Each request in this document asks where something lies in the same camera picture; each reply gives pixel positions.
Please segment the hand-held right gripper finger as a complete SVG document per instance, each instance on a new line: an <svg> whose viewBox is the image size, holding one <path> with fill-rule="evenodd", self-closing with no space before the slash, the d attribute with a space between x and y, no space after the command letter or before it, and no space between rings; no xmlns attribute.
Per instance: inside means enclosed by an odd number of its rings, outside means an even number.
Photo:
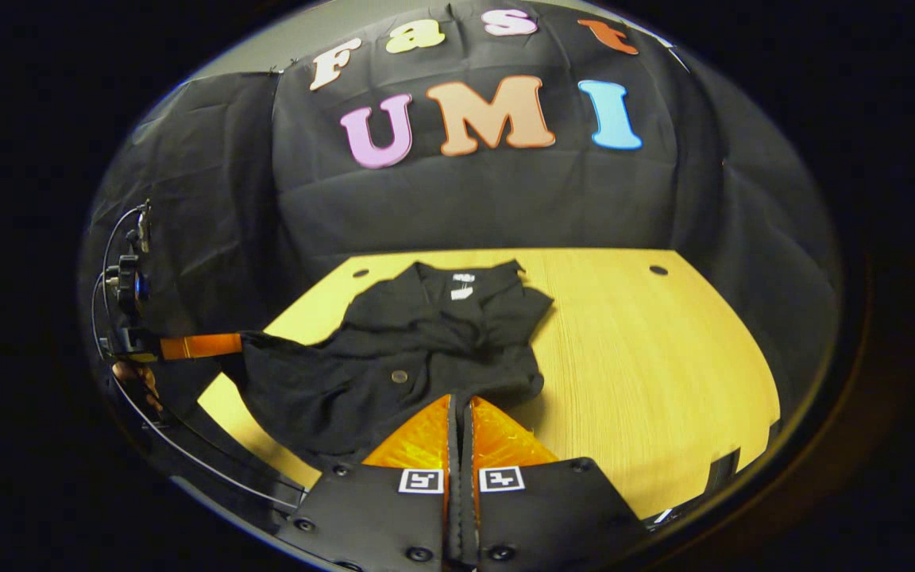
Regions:
<svg viewBox="0 0 915 572"><path fill-rule="evenodd" d="M280 540L327 571L446 571L457 473L455 404L443 396L363 459L323 472Z"/></svg>
<svg viewBox="0 0 915 572"><path fill-rule="evenodd" d="M480 397L460 415L460 562L606 570L649 529L589 457L562 459Z"/></svg>

